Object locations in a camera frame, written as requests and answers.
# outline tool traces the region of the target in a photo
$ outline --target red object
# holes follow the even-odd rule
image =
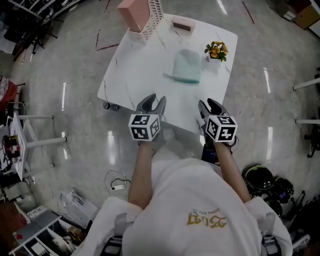
[[[8,89],[6,90],[3,98],[0,100],[0,112],[4,112],[6,110],[6,105],[10,101],[16,100],[16,95],[18,91],[18,86],[13,82],[8,82]]]

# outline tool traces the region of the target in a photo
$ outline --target white table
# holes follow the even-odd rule
[[[146,45],[132,41],[128,32],[117,47],[98,91],[98,97],[131,110],[146,96],[166,96],[162,120],[200,134],[202,119],[199,100],[212,98],[222,104],[234,62],[238,37],[220,27],[195,20],[192,34],[171,28],[173,15],[164,19]],[[206,60],[207,44],[223,41],[229,49],[226,62]],[[200,54],[202,72],[199,84],[170,79],[176,52],[190,49]]]
[[[25,131],[26,131],[26,125],[22,128],[20,120],[26,120],[29,121],[31,119],[53,119],[53,115],[18,115],[17,113],[14,113],[11,128],[10,128],[10,135],[17,135],[18,136],[18,144],[20,147],[20,161],[16,162],[14,164],[14,168],[16,172],[19,175],[19,178],[21,181],[24,178],[25,169],[27,169],[28,173],[27,175],[31,175],[29,165],[27,163],[27,153],[28,149],[40,147],[44,145],[50,145],[50,144],[56,144],[56,143],[62,143],[66,142],[67,138],[51,138],[51,139],[44,139],[44,140],[37,140],[35,136],[35,132],[33,131],[31,125],[28,126],[28,132],[30,133],[30,136],[32,138],[32,142],[27,142]]]

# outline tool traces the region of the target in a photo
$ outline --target glossy floor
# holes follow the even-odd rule
[[[49,38],[31,60],[31,48],[15,62],[12,80],[26,82],[23,97],[28,114],[53,114],[53,122],[37,121],[38,139],[67,136],[60,146],[37,148],[31,168],[42,167],[32,188],[41,204],[63,211],[59,192],[76,187],[97,207],[108,197],[108,170],[130,179],[138,145],[131,140],[131,112],[107,111],[97,92],[116,46],[126,31],[117,11],[119,0],[87,0],[55,21],[58,39]],[[320,39],[279,17],[265,0],[162,0],[165,13],[213,24],[238,35],[237,50],[224,106],[238,124],[239,144],[233,148],[239,168],[266,165],[288,178],[295,195],[319,192],[320,155],[307,158],[310,125],[296,118],[317,116],[314,86],[298,91],[292,85],[314,78],[320,66]],[[174,128],[186,152],[200,157],[198,135]],[[54,162],[55,168],[46,168]],[[105,181],[116,177],[109,173]],[[126,198],[128,189],[111,192]]]

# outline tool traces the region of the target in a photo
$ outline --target marble tabletop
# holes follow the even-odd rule
[[[171,27],[174,15],[164,14],[146,45],[134,42],[128,32],[122,38],[101,82],[100,99],[136,110],[146,96],[166,96],[162,121],[201,134],[199,100],[212,98],[222,104],[234,62],[238,37],[220,27],[195,21],[192,34]],[[206,45],[222,41],[228,46],[226,62],[208,58]],[[176,52],[189,49],[201,57],[199,84],[174,81],[172,76]]]

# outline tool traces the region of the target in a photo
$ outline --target helmet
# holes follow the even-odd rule
[[[267,197],[264,199],[264,201],[270,206],[270,208],[272,210],[274,210],[274,212],[281,217],[282,216],[282,207],[281,204],[279,202],[277,202],[276,200],[274,200],[272,197]]]
[[[244,180],[248,184],[249,191],[261,191],[262,194],[274,185],[274,177],[272,173],[263,165],[255,165],[247,170]]]
[[[291,195],[294,194],[294,186],[286,178],[276,177],[275,183],[270,191],[273,198],[276,199],[280,204],[286,204],[289,202]]]

